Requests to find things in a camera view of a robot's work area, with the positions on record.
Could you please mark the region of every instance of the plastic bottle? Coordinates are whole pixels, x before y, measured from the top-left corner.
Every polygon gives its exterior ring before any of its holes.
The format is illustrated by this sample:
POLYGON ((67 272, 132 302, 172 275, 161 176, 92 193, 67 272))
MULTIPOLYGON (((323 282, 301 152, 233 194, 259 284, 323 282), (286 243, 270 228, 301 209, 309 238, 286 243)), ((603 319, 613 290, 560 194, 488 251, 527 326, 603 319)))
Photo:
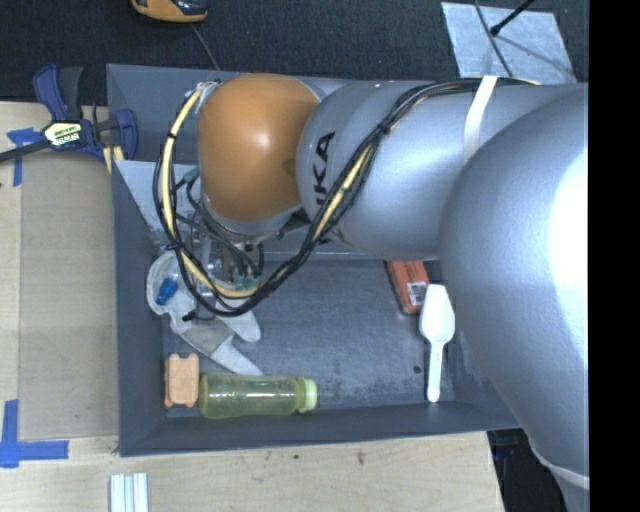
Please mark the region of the plastic bottle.
POLYGON ((286 416, 315 408, 316 384, 288 375, 235 375, 212 372, 200 379, 198 404, 205 418, 248 415, 286 416))

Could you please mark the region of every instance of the gray tray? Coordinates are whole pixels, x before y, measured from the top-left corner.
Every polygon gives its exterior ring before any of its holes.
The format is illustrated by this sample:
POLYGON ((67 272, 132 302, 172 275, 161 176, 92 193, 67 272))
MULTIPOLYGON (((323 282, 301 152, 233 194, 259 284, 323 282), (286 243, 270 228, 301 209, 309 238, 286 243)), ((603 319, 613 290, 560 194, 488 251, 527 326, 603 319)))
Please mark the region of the gray tray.
MULTIPOLYGON (((109 108, 131 108, 140 129, 137 160, 155 160, 184 93, 200 80, 237 73, 139 66, 108 67, 109 108)), ((197 160, 187 121, 176 160, 197 160)), ((318 408, 290 417, 211 421, 163 405, 163 361, 190 352, 145 298, 146 275, 162 243, 117 167, 112 174, 123 456, 364 441, 513 428, 515 420, 456 334, 447 347, 441 401, 424 400, 428 345, 416 317, 400 314, 383 263, 329 244, 258 308, 257 344, 236 347, 266 373, 317 381, 318 408)), ((267 247, 267 266, 297 246, 296 236, 267 247)), ((437 265, 430 268, 437 279, 437 265)), ((202 371, 219 370, 201 359, 202 371)))

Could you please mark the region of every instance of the yellow cable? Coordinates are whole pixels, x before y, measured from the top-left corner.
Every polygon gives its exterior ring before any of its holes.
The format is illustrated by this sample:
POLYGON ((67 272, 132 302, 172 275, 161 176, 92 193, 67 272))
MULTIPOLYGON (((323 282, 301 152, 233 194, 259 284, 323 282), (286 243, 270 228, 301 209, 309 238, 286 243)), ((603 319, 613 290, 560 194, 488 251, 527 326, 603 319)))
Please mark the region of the yellow cable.
POLYGON ((126 160, 124 157, 124 153, 122 152, 122 148, 120 146, 112 146, 113 156, 115 156, 118 160, 126 160))
POLYGON ((371 149, 372 147, 368 146, 362 152, 362 154, 360 155, 356 163, 353 165, 353 167, 349 171, 349 174, 345 178, 344 183, 342 184, 342 187, 340 187, 340 190, 336 193, 336 195, 333 197, 333 199, 329 203, 329 207, 327 208, 327 211, 324 212, 324 215, 322 216, 322 219, 318 224, 318 228, 316 229, 316 232, 313 234, 314 242, 318 239, 318 237, 320 236, 320 233, 322 232, 324 227, 327 225, 327 222, 329 221, 329 218, 331 217, 331 215, 333 215, 335 210, 338 208, 338 205, 342 201, 342 198, 344 197, 345 192, 349 190, 349 188, 355 181, 356 177, 358 176, 358 173, 360 172, 360 168, 362 167, 362 163, 369 156, 369 153, 371 153, 371 149))
MULTIPOLYGON (((169 136, 165 142, 165 146, 162 152, 162 160, 160 163, 160 184, 161 184, 161 195, 162 195, 162 212, 164 218, 166 220, 167 227, 172 236, 175 236, 175 230, 173 229, 173 211, 169 208, 171 205, 171 188, 170 188, 170 173, 169 169, 171 166, 171 154, 173 152, 173 146, 175 145, 175 138, 178 136, 178 132, 180 128, 184 124, 185 119, 189 115, 189 112, 195 105, 195 103, 200 98, 202 94, 202 87, 197 87, 195 91, 189 96, 187 101, 184 103, 180 112, 176 116, 176 119, 169 131, 169 136)), ((180 254, 184 261, 185 267, 189 272, 202 284, 204 284, 210 290, 215 290, 217 293, 222 295, 223 297, 231 298, 231 299, 243 299, 247 297, 251 297, 258 287, 249 288, 247 290, 232 290, 229 288, 225 288, 220 286, 219 284, 211 281, 208 275, 203 273, 195 262, 185 254, 184 251, 180 250, 180 254)))
POLYGON ((102 148, 102 154, 104 155, 104 163, 107 166, 107 171, 111 174, 111 151, 109 151, 108 146, 102 148))

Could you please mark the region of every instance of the plastic spoon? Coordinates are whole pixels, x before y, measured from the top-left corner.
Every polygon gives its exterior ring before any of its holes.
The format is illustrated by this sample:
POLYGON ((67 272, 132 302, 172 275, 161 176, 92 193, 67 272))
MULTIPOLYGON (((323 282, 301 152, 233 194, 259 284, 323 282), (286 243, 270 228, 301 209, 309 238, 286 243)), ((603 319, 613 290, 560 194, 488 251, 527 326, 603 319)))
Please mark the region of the plastic spoon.
POLYGON ((430 284, 420 312, 420 332, 431 343, 427 384, 427 398, 430 402, 435 403, 440 399, 442 349, 453 338, 455 326, 455 314, 447 289, 441 284, 430 284))

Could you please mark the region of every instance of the black cable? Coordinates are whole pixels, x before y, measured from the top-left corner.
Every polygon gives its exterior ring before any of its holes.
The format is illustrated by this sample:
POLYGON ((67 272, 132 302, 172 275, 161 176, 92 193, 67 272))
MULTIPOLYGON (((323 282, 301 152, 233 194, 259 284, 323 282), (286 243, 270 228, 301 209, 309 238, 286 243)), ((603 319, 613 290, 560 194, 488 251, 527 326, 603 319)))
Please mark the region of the black cable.
MULTIPOLYGON (((377 154, 378 148, 393 127, 398 123, 398 121, 412 108, 418 105, 421 101, 425 100, 428 97, 436 96, 436 95, 447 95, 447 94, 458 94, 464 92, 474 92, 477 90, 481 82, 479 78, 463 78, 453 82, 445 82, 441 84, 431 84, 425 86, 417 86, 409 91, 402 94, 398 100, 394 103, 391 111, 385 116, 385 118, 369 133, 369 135, 362 141, 362 143, 358 146, 358 148, 354 151, 353 155, 344 166, 342 172, 339 174, 338 178, 335 180, 333 185, 331 186, 323 204, 320 206, 318 212, 314 219, 311 222, 309 227, 309 231, 305 236, 305 239, 300 246, 298 252, 291 257, 289 260, 283 262, 275 272, 273 272, 265 281, 263 281, 257 290, 247 297, 247 300, 240 306, 230 307, 228 304, 224 302, 224 300, 220 297, 220 293, 216 289, 213 290, 213 294, 216 297, 216 300, 219 304, 221 304, 225 309, 221 310, 213 305, 211 305, 197 290, 195 285, 191 282, 190 276, 186 270, 183 253, 193 261, 196 267, 202 271, 201 264, 197 259, 194 259, 188 252, 186 248, 182 249, 184 252, 180 252, 180 249, 184 247, 184 243, 181 240, 179 232, 176 231, 176 236, 171 236, 169 232, 167 232, 168 238, 171 240, 171 248, 176 251, 176 255, 178 257, 178 264, 180 266, 181 274, 185 281, 185 285, 187 289, 194 295, 194 298, 198 301, 198 303, 202 304, 205 309, 208 311, 218 314, 221 316, 237 316, 243 313, 246 313, 252 310, 256 305, 258 305, 263 299, 268 297, 271 293, 277 290, 291 275, 293 275, 312 254, 315 247, 320 244, 329 232, 335 227, 335 225, 340 222, 343 216, 349 211, 351 206, 354 204, 357 199, 359 192, 364 186, 368 175, 371 172, 373 167, 373 162, 375 161, 375 156, 377 154), (354 171, 354 167, 358 162, 360 163, 360 168, 357 171, 357 174, 354 177, 353 183, 346 187, 345 182, 351 176, 352 171, 354 171), (332 200, 339 194, 342 193, 343 197, 341 199, 340 204, 336 208, 336 210, 331 214, 329 219, 327 219, 325 225, 320 228, 321 223, 323 222, 323 218, 326 212, 329 209, 329 205, 332 200)), ((521 84, 522 81, 513 78, 500 78, 496 84, 496 86, 505 85, 505 84, 521 84)), ((157 201, 157 184, 159 168, 161 158, 156 165, 156 173, 154 173, 154 201, 157 201)), ((173 187, 176 186, 175 183, 175 175, 172 172, 173 167, 170 166, 170 175, 171 175, 171 184, 173 187)), ((200 205, 190 197, 190 188, 192 183, 187 186, 187 197, 192 202, 192 205, 195 203, 194 207, 200 208, 200 205)), ((175 208, 175 204, 172 204, 170 207, 172 209, 175 208)), ((166 228, 166 223, 164 222, 164 217, 161 212, 161 208, 158 210, 161 219, 163 220, 163 226, 166 228)), ((176 222, 177 216, 174 214, 174 224, 176 222)), ((258 268, 261 269, 263 265, 262 263, 258 264, 258 268)))
POLYGON ((264 271, 264 244, 260 242, 258 244, 258 274, 256 277, 260 277, 264 271))
POLYGON ((507 16, 505 19, 503 19, 500 23, 497 23, 493 27, 491 27, 491 30, 489 30, 489 33, 493 37, 497 36, 504 27, 506 27, 509 23, 511 23, 511 21, 513 21, 517 16, 520 16, 520 13, 522 11, 524 11, 527 7, 529 7, 535 1, 536 0, 527 0, 520 7, 518 7, 515 11, 513 11, 511 14, 509 14, 509 16, 507 16))
POLYGON ((484 29, 485 33, 487 34, 487 38, 489 39, 489 42, 491 43, 491 46, 493 46, 493 51, 496 53, 498 59, 500 60, 500 63, 502 64, 502 67, 504 68, 504 70, 507 72, 507 74, 513 78, 513 73, 511 72, 511 68, 509 68, 507 61, 504 60, 504 57, 502 56, 502 52, 500 51, 500 49, 498 48, 498 45, 496 44, 496 42, 493 39, 493 36, 491 35, 491 31, 489 30, 489 27, 487 25, 487 21, 484 19, 484 15, 482 14, 482 10, 480 9, 480 5, 478 4, 478 0, 473 0, 474 5, 476 6, 476 11, 478 12, 478 17, 480 18, 480 23, 482 23, 482 28, 484 29))
MULTIPOLYGON (((194 212, 194 214, 201 215, 200 212, 197 212, 197 211, 194 212)), ((241 273, 246 273, 247 266, 251 268, 254 275, 258 273, 258 267, 253 262, 253 260, 251 260, 251 258, 247 254, 245 254, 240 249, 238 249, 229 240, 225 239, 224 237, 221 237, 218 233, 211 231, 206 225, 198 224, 194 220, 188 219, 187 217, 184 217, 183 215, 180 215, 177 212, 176 212, 176 217, 178 218, 178 220, 185 223, 187 226, 190 226, 192 229, 193 228, 199 229, 202 233, 205 233, 209 238, 211 238, 212 240, 218 242, 219 244, 229 249, 229 251, 231 252, 235 260, 236 267, 238 267, 238 270, 241 273)))
POLYGON ((200 41, 200 44, 204 48, 204 51, 207 53, 207 56, 209 57, 209 60, 213 65, 213 69, 215 69, 216 71, 220 71, 220 66, 218 65, 218 61, 213 56, 213 53, 211 53, 211 50, 209 49, 209 45, 204 40, 204 37, 202 37, 202 34, 200 33, 200 31, 195 27, 195 25, 190 24, 189 26, 191 27, 191 30, 193 30, 193 33, 198 38, 198 41, 200 41))
MULTIPOLYGON (((178 243, 179 248, 184 250, 184 249, 186 249, 186 245, 182 241, 182 237, 181 237, 180 231, 178 229, 177 221, 178 220, 182 220, 186 224, 189 224, 190 221, 186 217, 183 217, 182 215, 179 215, 178 211, 177 211, 177 194, 176 194, 176 190, 175 190, 177 184, 175 182, 175 173, 173 172, 172 166, 171 166, 170 176, 171 176, 171 179, 172 179, 172 183, 171 183, 172 187, 171 187, 170 197, 173 200, 173 204, 171 205, 171 209, 172 209, 172 212, 173 212, 175 238, 176 238, 176 242, 178 243)), ((187 185, 187 196, 190 196, 190 192, 191 192, 191 188, 193 187, 193 183, 194 182, 192 181, 187 185)), ((202 220, 206 222, 205 218, 202 216, 202 213, 201 212, 199 212, 199 213, 200 213, 200 216, 201 216, 202 220)), ((205 230, 205 231, 207 231, 207 234, 209 234, 211 236, 211 238, 213 238, 214 240, 222 243, 223 245, 225 245, 230 250, 230 252, 232 253, 232 255, 233 255, 234 259, 235 259, 236 266, 238 267, 240 272, 246 273, 246 266, 245 266, 245 264, 243 262, 243 259, 242 259, 242 255, 244 255, 244 253, 242 251, 240 251, 240 249, 235 247, 231 242, 226 240, 223 236, 219 236, 219 234, 217 234, 215 232, 209 233, 208 230, 205 230)), ((190 254, 189 254, 189 259, 194 261, 194 263, 199 263, 199 261, 197 259, 195 259, 190 254)), ((254 265, 253 261, 251 261, 251 259, 248 256, 246 256, 246 259, 249 261, 250 264, 254 265)), ((199 265, 199 268, 203 273, 207 274, 206 269, 202 268, 201 265, 199 265)))
POLYGON ((246 274, 247 266, 251 268, 253 275, 256 276, 258 274, 258 267, 253 262, 251 257, 246 254, 244 251, 233 245, 233 243, 220 231, 215 224, 212 224, 208 221, 206 212, 203 210, 202 205, 199 204, 193 197, 192 189, 195 181, 192 181, 187 185, 187 199, 193 209, 198 213, 200 219, 202 220, 204 226, 204 231, 214 240, 223 244, 229 251, 231 251, 232 255, 236 259, 236 266, 239 268, 241 273, 246 274))
POLYGON ((176 192, 178 190, 180 190, 182 187, 184 187, 187 184, 187 182, 185 181, 184 177, 178 182, 178 184, 176 185, 176 192))

